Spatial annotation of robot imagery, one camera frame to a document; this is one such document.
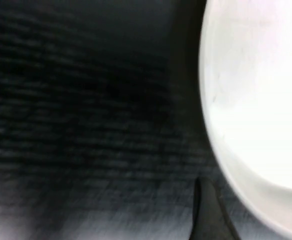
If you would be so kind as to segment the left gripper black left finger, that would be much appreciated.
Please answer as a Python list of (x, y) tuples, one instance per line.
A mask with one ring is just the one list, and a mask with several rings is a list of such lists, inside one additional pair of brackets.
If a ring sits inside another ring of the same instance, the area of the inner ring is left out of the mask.
[(190, 240), (240, 240), (219, 188), (206, 177), (194, 182)]

